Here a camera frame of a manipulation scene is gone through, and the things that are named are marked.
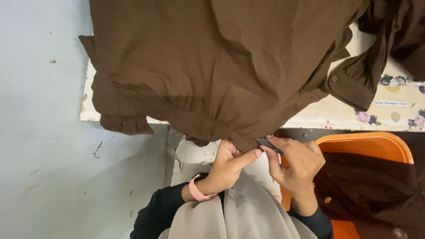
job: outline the black sleeve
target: black sleeve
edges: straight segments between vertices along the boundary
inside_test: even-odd
[[[184,204],[181,191],[186,184],[188,182],[157,190],[147,207],[139,211],[130,239],[158,239],[170,228],[178,208]]]
[[[293,210],[291,202],[291,208],[288,214],[300,220],[300,222],[306,225],[317,236],[318,239],[334,238],[334,229],[332,227],[331,220],[329,220],[328,216],[322,212],[320,205],[317,207],[317,210],[313,215],[301,216]]]

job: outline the person's left hand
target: person's left hand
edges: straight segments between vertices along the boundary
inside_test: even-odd
[[[222,140],[211,172],[196,182],[196,187],[204,195],[212,195],[231,188],[239,178],[242,169],[257,160],[260,149],[253,149],[243,155],[229,140]]]

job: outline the dark brown garment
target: dark brown garment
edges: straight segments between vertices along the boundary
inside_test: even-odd
[[[330,219],[353,221],[362,239],[398,239],[397,228],[409,239],[423,238],[425,188],[415,165],[357,154],[323,155],[326,164],[314,182]]]
[[[348,26],[370,0],[90,0],[94,36],[80,36],[97,73],[101,125],[152,133],[145,116],[189,138],[258,146],[312,102],[332,94],[366,111],[387,59],[386,38],[348,57]]]
[[[391,56],[414,80],[425,80],[424,0],[372,0],[359,29],[371,34],[385,30]]]

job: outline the watch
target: watch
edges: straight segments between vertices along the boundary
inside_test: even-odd
[[[217,194],[213,195],[203,195],[195,185],[195,179],[202,177],[201,173],[196,174],[192,180],[189,182],[189,192],[190,194],[198,201],[205,202],[213,199]]]

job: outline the small blade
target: small blade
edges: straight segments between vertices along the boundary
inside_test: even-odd
[[[261,145],[264,145],[266,147],[269,147],[273,149],[276,153],[283,155],[283,152],[276,148],[268,139],[262,139],[262,138],[255,138]]]

